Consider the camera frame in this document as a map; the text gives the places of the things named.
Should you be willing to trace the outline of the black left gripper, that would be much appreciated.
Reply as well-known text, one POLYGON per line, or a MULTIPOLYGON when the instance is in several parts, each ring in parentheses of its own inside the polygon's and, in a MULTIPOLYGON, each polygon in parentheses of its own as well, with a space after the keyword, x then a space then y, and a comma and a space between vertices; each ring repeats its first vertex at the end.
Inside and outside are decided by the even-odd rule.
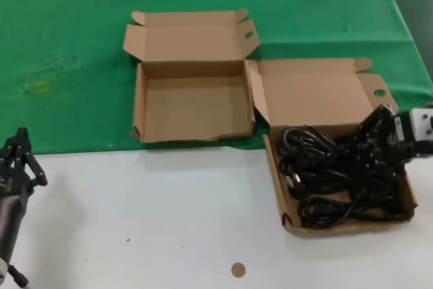
POLYGON ((26 127, 19 127, 1 148, 1 207, 26 208, 34 187, 47 186, 45 172, 30 151, 26 127), (26 167, 34 177, 29 176, 26 167))

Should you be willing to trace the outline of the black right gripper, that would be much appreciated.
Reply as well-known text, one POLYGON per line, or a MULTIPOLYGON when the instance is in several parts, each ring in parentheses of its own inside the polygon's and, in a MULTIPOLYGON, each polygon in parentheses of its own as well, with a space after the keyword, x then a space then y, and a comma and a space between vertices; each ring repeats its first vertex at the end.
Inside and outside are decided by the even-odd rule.
POLYGON ((376 164, 377 141, 383 159, 395 171, 404 171, 411 160, 411 123, 407 115, 395 115, 394 108, 380 104, 360 125, 359 138, 349 146, 349 167, 368 169, 376 164))

